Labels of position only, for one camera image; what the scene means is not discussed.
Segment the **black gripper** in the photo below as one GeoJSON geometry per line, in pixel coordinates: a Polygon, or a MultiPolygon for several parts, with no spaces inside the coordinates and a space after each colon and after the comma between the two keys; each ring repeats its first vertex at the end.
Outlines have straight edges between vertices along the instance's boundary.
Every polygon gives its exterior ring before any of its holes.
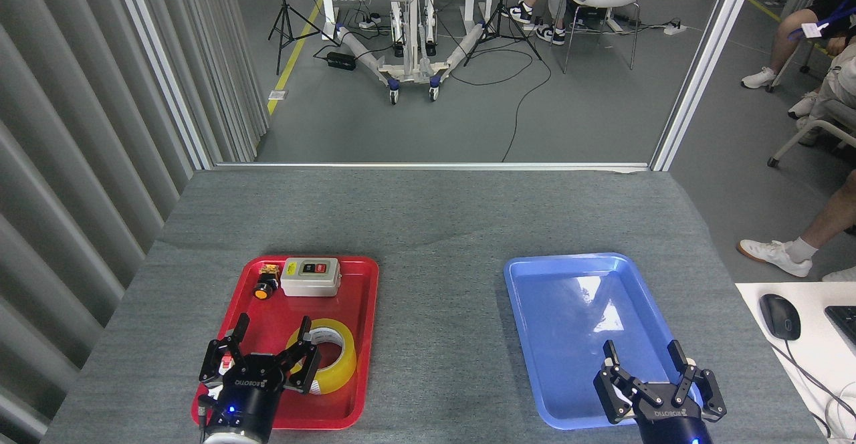
{"type": "Polygon", "coordinates": [[[614,342],[605,341],[605,359],[593,380],[605,416],[612,425],[636,420],[644,443],[712,443],[702,419],[715,423],[727,413],[716,376],[691,362],[678,340],[670,341],[667,351],[681,374],[677,386],[647,384],[631,376],[621,367],[614,342]],[[687,397],[691,385],[701,394],[701,408],[687,397]]]}
{"type": "Polygon", "coordinates": [[[199,374],[202,383],[220,377],[218,368],[226,353],[233,359],[208,423],[208,440],[268,440],[282,391],[311,392],[321,359],[318,345],[312,343],[311,318],[303,316],[298,340],[276,358],[272,354],[242,355],[239,344],[249,322],[247,313],[241,313],[231,334],[208,344],[199,374]]]}

